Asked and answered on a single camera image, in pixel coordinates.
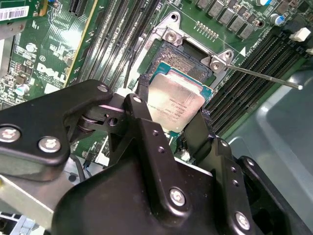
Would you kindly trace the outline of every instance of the capacitor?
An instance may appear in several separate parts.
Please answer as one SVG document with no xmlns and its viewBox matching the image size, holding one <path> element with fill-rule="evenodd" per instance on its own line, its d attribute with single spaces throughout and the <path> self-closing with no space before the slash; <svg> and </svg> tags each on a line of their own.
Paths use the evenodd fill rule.
<svg viewBox="0 0 313 235">
<path fill-rule="evenodd" d="M 267 6 L 270 2 L 271 0 L 255 0 L 255 4 L 258 6 Z"/>
<path fill-rule="evenodd" d="M 278 14 L 272 14 L 269 20 L 272 24 L 276 26 L 281 26 L 285 22 L 285 17 Z"/>
<path fill-rule="evenodd" d="M 29 92 L 29 86 L 26 84 L 21 84 L 15 89 L 15 94 L 23 96 Z"/>
</svg>

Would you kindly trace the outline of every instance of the pcie slot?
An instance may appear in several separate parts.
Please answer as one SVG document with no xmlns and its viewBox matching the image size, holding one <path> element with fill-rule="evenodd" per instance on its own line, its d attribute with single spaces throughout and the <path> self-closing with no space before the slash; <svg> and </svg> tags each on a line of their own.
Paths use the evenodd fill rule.
<svg viewBox="0 0 313 235">
<path fill-rule="evenodd" d="M 125 17 L 125 14 L 128 11 L 128 4 L 129 4 L 129 0 L 123 0 L 121 5 L 119 6 L 119 11 L 116 14 L 114 23 L 113 25 L 111 25 L 109 29 L 109 33 L 106 36 L 102 46 L 99 48 L 100 53 L 98 57 L 95 59 L 94 69 L 91 70 L 89 79 L 95 79 L 95 78 L 99 80 L 102 79 L 100 76 L 97 76 L 97 74 L 99 73 L 100 67 L 103 66 L 103 61 L 106 60 L 105 56 L 109 48 L 110 42 L 112 38 L 115 36 L 114 33 L 116 32 L 118 25 L 120 24 L 121 20 L 123 19 L 123 17 Z"/>
<path fill-rule="evenodd" d="M 77 17 L 83 15 L 88 0 L 71 0 L 69 4 L 69 12 Z"/>
<path fill-rule="evenodd" d="M 283 54 L 277 58 L 274 64 L 270 67 L 270 71 L 266 71 L 276 77 L 283 76 L 300 58 L 292 50 L 286 50 Z M 257 102 L 273 85 L 274 83 L 258 78 L 258 88 L 253 89 L 246 95 L 245 99 L 241 101 L 241 105 L 238 103 L 233 105 L 233 110 L 225 118 L 219 121 L 219 125 L 214 125 L 214 130 L 219 135 L 222 135 L 230 126 L 232 126 L 247 110 Z"/>
<path fill-rule="evenodd" d="M 120 6 L 120 0 L 112 0 L 109 3 L 108 9 L 103 17 L 103 21 L 98 27 L 97 37 L 95 38 L 92 46 L 89 49 L 87 57 L 84 61 L 84 65 L 79 73 L 79 81 L 86 81 L 89 79 L 89 75 L 94 67 L 94 60 L 100 54 L 100 48 L 104 44 L 106 37 L 110 31 L 111 25 L 115 19 L 116 12 Z"/>
<path fill-rule="evenodd" d="M 275 43 L 276 40 L 277 40 L 276 37 L 271 36 L 265 38 L 258 46 L 259 50 L 253 53 L 252 54 L 253 56 L 248 57 L 247 60 L 241 65 L 241 67 L 245 69 L 250 69 L 250 67 L 259 60 L 261 55 L 263 55 L 266 51 L 270 49 L 270 47 Z M 227 97 L 227 95 L 232 91 L 232 89 L 237 86 L 241 79 L 242 73 L 234 72 L 231 78 L 226 82 L 226 84 L 210 101 L 206 109 L 213 112 L 218 107 L 218 105 L 224 100 L 224 98 Z"/>
<path fill-rule="evenodd" d="M 265 71 L 267 74 L 271 74 L 271 75 L 283 75 L 281 74 L 281 72 L 279 72 L 278 74 L 277 69 L 281 68 L 281 66 L 283 66 L 281 69 L 281 71 L 283 71 L 283 73 L 285 73 L 285 68 L 286 68 L 286 59 L 290 57 L 290 55 L 292 54 L 291 50 L 285 50 L 283 51 L 283 53 L 279 56 L 279 58 L 273 63 L 271 64 L 268 69 Z M 251 99 L 254 100 L 254 98 L 252 97 L 255 93 L 257 93 L 257 91 L 264 85 L 267 84 L 268 81 L 257 78 L 256 82 L 255 82 L 255 87 L 252 89 L 249 89 L 247 92 L 244 93 L 243 96 L 238 96 L 236 99 L 236 103 L 234 105 L 231 106 L 230 109 L 227 110 L 227 112 L 225 113 L 225 115 L 223 116 L 223 118 L 218 119 L 218 122 L 214 125 L 215 129 L 218 130 L 219 127 L 225 123 L 226 121 L 228 121 L 231 116 L 233 116 L 232 113 L 234 113 L 235 111 L 242 109 L 242 105 L 245 104 L 247 101 L 250 101 Z"/>
<path fill-rule="evenodd" d="M 149 19 L 152 18 L 158 4 L 160 3 L 160 0 L 151 0 L 149 1 L 148 5 L 146 6 L 146 9 L 148 9 L 147 11 L 144 12 L 144 15 L 141 18 L 140 23 L 138 24 L 138 31 L 137 33 L 133 36 L 132 38 L 132 44 L 128 46 L 128 48 L 126 49 L 126 53 L 124 53 L 122 59 L 119 61 L 117 69 L 114 72 L 114 75 L 112 77 L 112 81 L 110 83 L 110 87 L 113 88 L 115 87 L 118 79 L 120 78 L 125 65 L 127 64 L 127 61 L 130 59 L 130 48 L 132 48 L 134 46 L 134 44 L 136 43 L 137 38 L 142 35 L 142 33 L 144 32 L 144 30 L 146 29 L 148 23 L 149 23 Z"/>
<path fill-rule="evenodd" d="M 272 56 L 265 57 L 262 54 L 262 58 L 258 61 L 258 63 L 254 63 L 252 67 L 249 69 L 257 72 L 262 72 L 263 69 L 269 64 L 269 62 L 284 48 L 280 43 L 275 44 L 273 47 L 270 47 L 270 54 Z M 219 104 L 217 112 L 212 111 L 211 118 L 213 123 L 228 109 L 229 106 L 232 105 L 241 95 L 241 93 L 245 92 L 249 88 L 249 86 L 254 82 L 256 77 L 250 76 L 248 74 L 241 73 L 243 79 L 237 83 L 236 87 L 232 89 L 231 93 L 228 93 L 228 96 L 223 100 L 222 103 Z"/>
</svg>

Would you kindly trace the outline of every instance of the bolt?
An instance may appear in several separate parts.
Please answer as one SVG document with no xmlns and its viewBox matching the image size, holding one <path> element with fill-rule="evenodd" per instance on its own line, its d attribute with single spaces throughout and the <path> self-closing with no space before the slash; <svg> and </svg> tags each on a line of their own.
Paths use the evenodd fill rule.
<svg viewBox="0 0 313 235">
<path fill-rule="evenodd" d="M 172 188 L 170 190 L 170 197 L 171 197 L 171 200 L 172 202 L 176 205 L 176 206 L 183 206 L 185 205 L 185 196 L 184 194 L 178 190 L 177 188 Z"/>
<path fill-rule="evenodd" d="M 104 85 L 98 86 L 98 89 L 102 92 L 108 92 L 108 89 Z"/>
<path fill-rule="evenodd" d="M 225 147 L 228 146 L 228 144 L 227 144 L 226 141 L 224 141 L 224 140 L 221 140 L 221 143 L 222 143 L 222 145 L 225 146 Z"/>
<path fill-rule="evenodd" d="M 249 163 L 249 165 L 254 166 L 254 162 L 251 159 L 247 158 L 246 161 Z"/>
<path fill-rule="evenodd" d="M 134 99 L 134 101 L 136 101 L 138 103 L 142 102 L 142 100 L 138 96 L 134 96 L 133 99 Z"/>
<path fill-rule="evenodd" d="M 17 141 L 21 136 L 21 133 L 13 127 L 0 128 L 0 142 L 11 143 Z"/>
<path fill-rule="evenodd" d="M 250 229 L 250 224 L 248 219 L 242 214 L 241 212 L 236 213 L 236 220 L 240 227 L 242 227 L 244 230 L 249 230 Z"/>
<path fill-rule="evenodd" d="M 38 147 L 45 153 L 55 153 L 60 150 L 61 143 L 57 138 L 48 136 L 39 141 Z"/>
</svg>

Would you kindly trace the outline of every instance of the integrated circuit chip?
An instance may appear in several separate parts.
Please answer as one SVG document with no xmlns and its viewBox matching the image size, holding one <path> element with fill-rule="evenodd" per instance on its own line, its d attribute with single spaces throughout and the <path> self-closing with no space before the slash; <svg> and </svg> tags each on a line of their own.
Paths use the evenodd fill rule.
<svg viewBox="0 0 313 235">
<path fill-rule="evenodd" d="M 25 65 L 21 65 L 21 71 L 26 72 L 26 66 Z"/>
<path fill-rule="evenodd" d="M 210 3 L 210 0 L 199 0 L 197 2 L 197 6 L 201 8 L 202 10 L 205 10 L 207 6 L 209 5 L 209 3 Z"/>
<path fill-rule="evenodd" d="M 243 31 L 240 33 L 239 36 L 240 36 L 242 39 L 247 39 L 253 31 L 254 31 L 254 27 L 252 27 L 251 25 L 248 24 L 248 25 L 243 29 Z"/>
<path fill-rule="evenodd" d="M 223 4 L 220 1 L 216 1 L 213 6 L 211 7 L 211 9 L 209 10 L 208 14 L 212 17 L 217 17 L 221 10 L 223 9 Z"/>
<path fill-rule="evenodd" d="M 234 22 L 230 25 L 229 29 L 233 32 L 237 32 L 241 26 L 244 24 L 244 20 L 240 17 L 237 17 Z"/>
<path fill-rule="evenodd" d="M 238 11 L 238 15 L 243 16 L 246 10 L 247 8 L 245 6 L 242 6 Z"/>
<path fill-rule="evenodd" d="M 148 109 L 165 131 L 181 132 L 212 94 L 212 89 L 170 67 L 159 64 L 149 85 Z"/>
<path fill-rule="evenodd" d="M 276 9 L 276 12 L 283 15 L 289 8 L 289 4 L 286 1 L 282 1 Z"/>
<path fill-rule="evenodd" d="M 256 19 L 256 15 L 252 14 L 248 19 L 247 19 L 247 22 L 252 24 L 253 21 Z"/>
<path fill-rule="evenodd" d="M 27 73 L 27 74 L 31 75 L 31 74 L 32 74 L 32 72 L 33 72 L 33 69 L 31 69 L 30 67 L 27 67 L 27 68 L 26 68 L 25 73 Z"/>
<path fill-rule="evenodd" d="M 236 5 L 236 3 L 237 3 L 237 0 L 230 0 L 227 6 L 229 8 L 233 8 Z"/>
<path fill-rule="evenodd" d="M 233 18 L 235 12 L 233 12 L 230 9 L 226 9 L 226 11 L 222 14 L 221 18 L 219 19 L 219 22 L 222 24 L 228 25 L 230 20 Z"/>
<path fill-rule="evenodd" d="M 306 12 L 309 9 L 309 4 L 306 1 L 303 1 L 303 3 L 300 4 L 300 6 L 298 6 L 298 10 L 300 12 Z"/>
</svg>

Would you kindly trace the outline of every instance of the green circuit board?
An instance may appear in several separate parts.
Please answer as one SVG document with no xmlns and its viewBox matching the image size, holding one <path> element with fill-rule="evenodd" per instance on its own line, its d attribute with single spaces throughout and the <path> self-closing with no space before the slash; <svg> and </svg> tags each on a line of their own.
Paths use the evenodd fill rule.
<svg viewBox="0 0 313 235">
<path fill-rule="evenodd" d="M 0 80 L 0 100 L 14 105 L 66 86 L 84 28 L 94 8 L 93 4 L 88 4 L 85 13 L 76 17 L 69 13 L 69 3 L 69 0 L 50 3 L 44 17 L 28 20 L 24 32 L 15 36 L 9 74 Z M 17 77 L 24 79 L 30 89 L 23 97 L 14 93 Z"/>
<path fill-rule="evenodd" d="M 47 0 L 0 0 L 0 24 L 39 16 Z"/>
<path fill-rule="evenodd" d="M 303 1 L 298 0 L 297 5 L 301 5 Z M 135 10 L 134 2 L 142 1 L 126 1 L 124 11 L 127 14 Z M 256 6 L 254 0 L 236 0 L 236 3 L 230 7 L 229 0 L 222 0 L 220 3 L 223 10 L 221 10 L 219 16 L 212 17 L 208 12 L 212 9 L 215 1 L 207 1 L 206 7 L 202 8 L 199 7 L 199 2 L 198 0 L 159 1 L 154 14 L 147 21 L 143 33 L 144 41 L 140 49 L 144 47 L 145 40 L 151 34 L 152 29 L 171 12 L 177 11 L 181 16 L 179 28 L 183 32 L 215 53 L 231 49 L 234 52 L 232 64 L 239 66 L 274 27 L 270 22 L 270 16 L 278 13 L 278 11 L 281 12 L 279 7 L 282 4 L 279 0 L 272 0 L 267 6 Z M 60 0 L 57 4 L 49 3 L 45 16 L 28 20 L 24 32 L 15 37 L 9 73 L 0 80 L 0 105 L 2 108 L 89 79 L 90 77 L 84 77 L 84 73 L 91 68 L 96 59 L 90 58 L 89 50 L 94 45 L 96 49 L 100 49 L 97 40 L 101 39 L 101 32 L 103 32 L 102 37 L 104 37 L 105 27 L 100 29 L 98 27 L 108 25 L 110 21 L 114 23 L 115 18 L 113 16 L 122 3 L 124 3 L 122 0 L 89 0 L 84 14 L 77 17 L 68 11 L 70 0 Z M 245 8 L 244 14 L 240 12 L 242 7 Z M 281 15 L 284 15 L 286 22 L 294 18 L 295 15 L 301 15 L 308 24 L 312 25 L 313 16 L 312 21 L 310 21 L 310 7 L 306 11 L 298 11 L 296 7 L 288 4 L 288 7 Z M 221 23 L 221 17 L 227 9 L 231 9 L 233 17 L 240 17 L 245 25 L 253 28 L 253 31 L 246 39 L 241 34 L 242 29 L 236 32 L 229 29 L 235 18 L 227 24 Z M 250 16 L 254 16 L 254 20 L 248 20 Z M 120 17 L 120 20 L 123 20 L 121 23 L 115 22 L 113 24 L 115 28 L 111 35 L 118 36 L 122 34 L 123 29 L 127 27 L 127 25 L 124 25 L 127 17 L 129 15 L 123 15 Z M 114 41 L 114 37 L 109 37 L 108 41 L 109 46 L 106 56 L 109 58 L 111 51 L 113 51 L 112 48 L 117 46 L 118 43 Z M 123 61 L 123 56 L 127 54 L 129 43 L 129 40 L 126 40 L 121 44 L 119 51 L 117 51 L 118 56 L 115 63 L 112 63 L 110 67 L 107 66 L 106 68 L 104 63 L 100 63 L 98 67 L 95 67 L 94 77 L 92 78 L 101 79 L 108 85 L 113 84 L 112 88 L 114 90 L 121 87 L 125 78 L 123 72 L 127 60 L 123 63 L 121 61 Z M 149 69 L 161 45 L 162 41 L 154 41 L 139 66 L 138 73 L 145 73 Z M 223 82 L 230 78 L 231 73 L 232 71 L 227 72 Z M 17 79 L 23 79 L 24 83 L 30 88 L 24 96 L 14 93 L 18 85 Z M 204 84 L 210 85 L 213 80 L 214 77 L 208 77 Z M 131 82 L 130 86 L 133 86 L 135 81 L 136 79 Z M 215 88 L 214 92 L 218 92 L 219 88 L 223 86 L 223 82 Z M 171 137 L 169 139 L 171 148 L 174 151 L 175 139 Z M 75 143 L 71 149 L 77 156 L 86 157 L 87 154 L 92 154 L 96 157 L 100 152 L 104 153 L 108 150 L 107 134 L 96 132 L 93 136 Z"/>
</svg>

